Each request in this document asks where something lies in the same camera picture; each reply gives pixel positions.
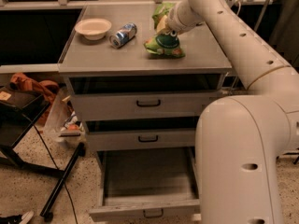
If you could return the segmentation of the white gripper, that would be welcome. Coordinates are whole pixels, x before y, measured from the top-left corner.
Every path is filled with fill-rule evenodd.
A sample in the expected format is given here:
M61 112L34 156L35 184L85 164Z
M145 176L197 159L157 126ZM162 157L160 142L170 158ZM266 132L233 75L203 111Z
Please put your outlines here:
M160 35L169 32L171 29L182 34L189 32L203 22L203 18L192 10L189 1L182 0L170 9L167 16L164 15L160 19L156 32Z

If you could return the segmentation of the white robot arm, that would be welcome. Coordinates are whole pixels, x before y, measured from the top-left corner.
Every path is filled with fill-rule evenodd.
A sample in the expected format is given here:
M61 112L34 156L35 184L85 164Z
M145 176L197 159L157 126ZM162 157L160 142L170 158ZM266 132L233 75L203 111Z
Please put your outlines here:
M247 94L202 112L195 135L201 224L284 224L276 160L299 145L299 74L225 0L182 0L159 30L204 20Z

